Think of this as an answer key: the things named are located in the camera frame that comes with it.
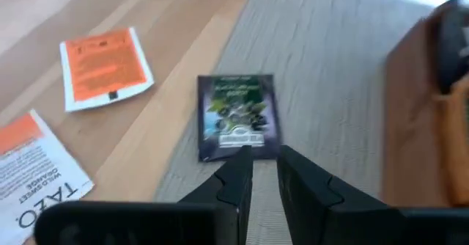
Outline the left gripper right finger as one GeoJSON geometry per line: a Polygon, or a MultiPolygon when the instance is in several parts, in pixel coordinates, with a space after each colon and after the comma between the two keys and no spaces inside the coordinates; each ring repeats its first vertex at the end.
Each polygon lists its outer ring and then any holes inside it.
{"type": "Polygon", "coordinates": [[[389,206],[287,145],[277,170],[293,245],[469,245],[469,208],[389,206]]]}

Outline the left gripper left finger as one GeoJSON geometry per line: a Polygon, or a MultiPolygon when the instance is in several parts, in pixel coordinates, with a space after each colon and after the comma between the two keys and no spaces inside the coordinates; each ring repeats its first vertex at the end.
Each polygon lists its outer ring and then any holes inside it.
{"type": "Polygon", "coordinates": [[[37,245],[245,245],[253,158],[241,147],[177,202],[69,201],[46,209],[37,245]]]}

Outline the dark blackcurrant tea packet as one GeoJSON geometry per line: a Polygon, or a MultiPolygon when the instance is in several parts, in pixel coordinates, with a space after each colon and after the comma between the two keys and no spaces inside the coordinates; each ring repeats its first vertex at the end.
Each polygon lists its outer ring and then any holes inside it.
{"type": "Polygon", "coordinates": [[[466,39],[465,15],[469,9],[459,0],[450,0],[449,8],[443,13],[437,38],[437,82],[442,94],[448,94],[451,86],[469,72],[469,47],[466,39]]]}
{"type": "Polygon", "coordinates": [[[202,162],[251,147],[254,159],[274,159],[282,133],[272,74],[197,77],[198,152],[202,162]]]}

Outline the white orange Tazo tea packet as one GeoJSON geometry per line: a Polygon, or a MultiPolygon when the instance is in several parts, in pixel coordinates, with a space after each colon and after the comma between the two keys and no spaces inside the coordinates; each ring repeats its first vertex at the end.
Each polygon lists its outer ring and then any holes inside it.
{"type": "Polygon", "coordinates": [[[66,40],[59,50],[67,112],[131,98],[155,83],[134,27],[66,40]]]}
{"type": "Polygon", "coordinates": [[[0,128],[0,245],[22,245],[46,208],[94,186],[35,110],[0,128]]]}

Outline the wooden three-compartment tray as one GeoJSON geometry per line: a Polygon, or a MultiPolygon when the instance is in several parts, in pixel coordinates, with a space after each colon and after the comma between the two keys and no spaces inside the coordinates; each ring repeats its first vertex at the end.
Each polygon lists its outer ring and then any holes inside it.
{"type": "MultiPolygon", "coordinates": [[[[416,22],[385,61],[382,196],[391,205],[466,207],[449,202],[440,162],[437,98],[451,91],[442,94],[437,82],[437,38],[449,2],[416,22]]],[[[464,32],[469,41],[469,14],[464,32]]],[[[469,72],[459,81],[469,82],[469,72]]]]}

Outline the grey woven placemat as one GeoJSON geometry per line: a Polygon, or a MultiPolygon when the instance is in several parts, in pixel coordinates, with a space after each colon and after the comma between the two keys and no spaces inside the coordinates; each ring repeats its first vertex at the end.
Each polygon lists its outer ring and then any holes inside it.
{"type": "Polygon", "coordinates": [[[284,143],[379,197],[385,58],[431,10],[404,0],[248,0],[215,72],[273,75],[284,143]]]}

